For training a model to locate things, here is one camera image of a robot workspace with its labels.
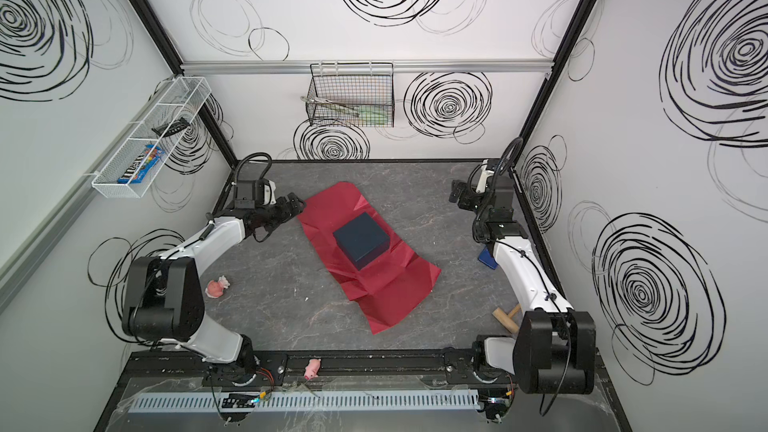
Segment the dark blue gift box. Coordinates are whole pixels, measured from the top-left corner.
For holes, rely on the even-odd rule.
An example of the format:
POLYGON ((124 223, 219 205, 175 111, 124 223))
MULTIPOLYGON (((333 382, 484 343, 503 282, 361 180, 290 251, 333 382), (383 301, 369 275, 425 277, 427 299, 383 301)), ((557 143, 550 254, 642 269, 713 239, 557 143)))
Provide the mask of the dark blue gift box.
POLYGON ((356 270, 361 270, 389 250, 390 237, 375 219, 363 212, 337 229, 337 246, 356 270))

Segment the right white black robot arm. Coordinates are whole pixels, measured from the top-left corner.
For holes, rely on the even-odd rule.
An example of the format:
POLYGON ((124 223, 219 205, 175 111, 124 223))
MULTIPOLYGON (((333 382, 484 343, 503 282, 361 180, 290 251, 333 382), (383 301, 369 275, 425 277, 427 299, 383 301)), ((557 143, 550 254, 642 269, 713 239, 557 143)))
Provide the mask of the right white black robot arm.
POLYGON ((475 369, 507 373, 514 391, 540 396, 539 414, 546 416, 560 396, 593 391, 597 334, 592 316, 574 309, 547 276, 514 217, 512 199, 519 189, 512 169, 522 150, 522 138, 513 139, 500 157, 453 181, 449 200, 473 213, 472 238, 504 273, 522 312, 511 336, 476 342, 475 369))

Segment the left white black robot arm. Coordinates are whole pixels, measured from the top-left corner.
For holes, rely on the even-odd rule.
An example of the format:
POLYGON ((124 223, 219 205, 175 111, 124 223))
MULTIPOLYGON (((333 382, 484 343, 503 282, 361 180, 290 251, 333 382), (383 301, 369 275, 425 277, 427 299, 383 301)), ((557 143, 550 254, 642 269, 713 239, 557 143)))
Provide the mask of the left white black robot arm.
POLYGON ((251 340, 207 314, 200 276, 229 249, 250 237, 264 242, 303 211, 305 202, 296 194, 276 195, 275 183, 267 178, 272 163, 266 152, 247 155, 231 172, 227 202, 208 215, 202 230, 158 256, 132 261, 123 299, 124 333, 179 346, 246 377, 261 372, 251 340))

